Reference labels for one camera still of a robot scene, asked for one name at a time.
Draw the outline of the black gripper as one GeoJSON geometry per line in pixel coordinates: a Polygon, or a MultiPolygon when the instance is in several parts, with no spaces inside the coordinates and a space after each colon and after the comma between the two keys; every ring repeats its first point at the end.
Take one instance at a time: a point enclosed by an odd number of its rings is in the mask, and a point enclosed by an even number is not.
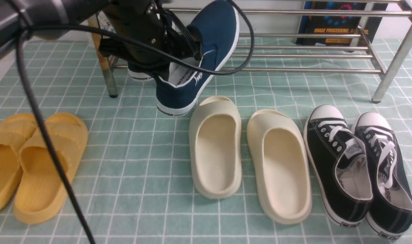
{"type": "MultiPolygon", "coordinates": [[[[160,10],[161,7],[153,0],[113,0],[103,9],[103,13],[119,36],[137,40],[167,54],[176,54],[180,35],[180,58],[200,61],[202,53],[199,35],[191,32],[178,34],[172,29],[169,18],[159,13],[160,10]]],[[[138,45],[106,38],[101,40],[99,51],[106,57],[115,56],[133,61],[140,72],[152,77],[164,80],[169,78],[170,62],[138,45]]]]}

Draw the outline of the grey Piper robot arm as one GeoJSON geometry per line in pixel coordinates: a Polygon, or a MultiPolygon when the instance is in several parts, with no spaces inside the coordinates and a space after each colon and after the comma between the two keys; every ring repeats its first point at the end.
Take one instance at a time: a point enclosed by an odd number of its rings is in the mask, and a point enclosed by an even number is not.
{"type": "Polygon", "coordinates": [[[0,60],[28,27],[79,25],[98,12],[116,34],[141,43],[111,38],[113,46],[104,44],[104,54],[131,61],[147,74],[169,76],[170,61],[151,48],[181,60],[199,53],[199,42],[159,0],[0,0],[0,60]]]}

